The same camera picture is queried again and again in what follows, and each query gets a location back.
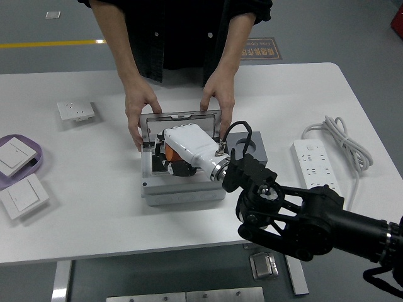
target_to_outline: hand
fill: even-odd
[[[232,110],[235,106],[233,73],[217,67],[204,87],[203,98],[200,101],[201,111],[206,111],[208,109],[210,98],[212,96],[217,99],[220,105],[220,138],[223,138],[228,127],[231,125]]]
[[[128,130],[136,144],[137,150],[141,151],[143,138],[139,133],[140,114],[148,104],[152,112],[161,113],[157,96],[150,85],[142,77],[137,77],[131,84],[125,85],[126,93],[126,116],[128,120]]]

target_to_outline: white table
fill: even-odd
[[[202,88],[195,77],[175,75],[152,87],[166,112],[199,108]],[[94,120],[62,122],[57,102],[83,99],[93,102]],[[223,201],[158,208],[142,201],[140,154],[128,134],[124,100],[115,71],[0,75],[0,137],[22,134],[42,146],[37,176],[50,196],[45,207],[18,221],[0,206],[0,264],[243,242],[235,216],[239,191]],[[242,66],[236,101],[233,121],[246,120],[261,132],[267,166],[285,186],[300,186],[292,142],[325,115],[342,117],[349,135],[375,161],[361,179],[352,211],[399,222],[403,181],[336,65]],[[210,109],[218,108],[213,99]],[[325,135],[309,135],[325,142],[348,198],[353,177],[346,160]]]

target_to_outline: black cable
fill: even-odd
[[[391,271],[392,268],[390,267],[376,267],[374,269],[368,269],[363,273],[364,280],[375,287],[381,289],[382,291],[386,291],[394,296],[403,299],[403,291],[391,286],[388,282],[375,278],[374,275],[383,274],[384,272]]]
[[[246,138],[246,141],[245,141],[244,150],[242,151],[242,154],[245,155],[246,151],[247,151],[247,148],[249,147],[249,144],[251,143],[251,137],[252,137],[252,128],[249,126],[249,124],[246,121],[236,121],[235,123],[230,125],[228,127],[227,131],[225,132],[222,141],[226,142],[228,133],[233,129],[233,127],[235,127],[237,125],[240,125],[240,124],[244,125],[246,130],[247,130],[247,138]]]

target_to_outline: orange part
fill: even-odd
[[[172,149],[169,145],[165,144],[165,156],[166,159],[169,160],[170,162],[177,162],[178,160],[182,160],[182,158],[179,156],[174,149]]]

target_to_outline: white cable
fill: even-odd
[[[338,126],[338,121],[341,122],[343,129]],[[305,128],[304,132],[302,132],[302,139],[306,139],[307,132],[311,130],[324,130],[330,133],[352,168],[356,182],[348,203],[348,210],[350,211],[357,193],[360,175],[362,171],[367,170],[373,164],[372,156],[364,147],[348,136],[347,128],[342,118],[337,117],[334,120],[326,115],[323,123],[313,124]]]

